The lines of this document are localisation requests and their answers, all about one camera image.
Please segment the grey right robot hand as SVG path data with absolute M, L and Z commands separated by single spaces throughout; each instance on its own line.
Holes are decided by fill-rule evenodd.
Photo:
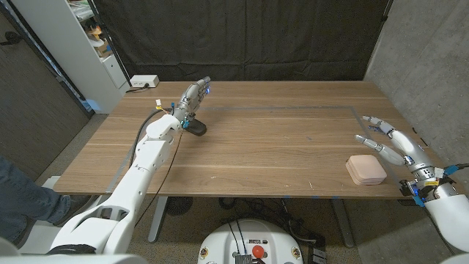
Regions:
M 398 152 L 385 144 L 379 144 L 371 139 L 355 135 L 358 142 L 375 150 L 390 164 L 406 166 L 410 173 L 414 175 L 415 184 L 418 188 L 439 185 L 439 181 L 435 176 L 434 164 L 413 139 L 378 117 L 362 116 L 362 118 L 377 126 L 378 130 L 382 131 L 391 140 Z

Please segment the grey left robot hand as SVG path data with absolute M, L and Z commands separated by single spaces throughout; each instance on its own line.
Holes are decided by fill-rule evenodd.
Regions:
M 180 101 L 173 110 L 173 116 L 180 122 L 191 121 L 200 107 L 205 95 L 210 92 L 210 77 L 206 76 L 190 85 L 183 92 Z

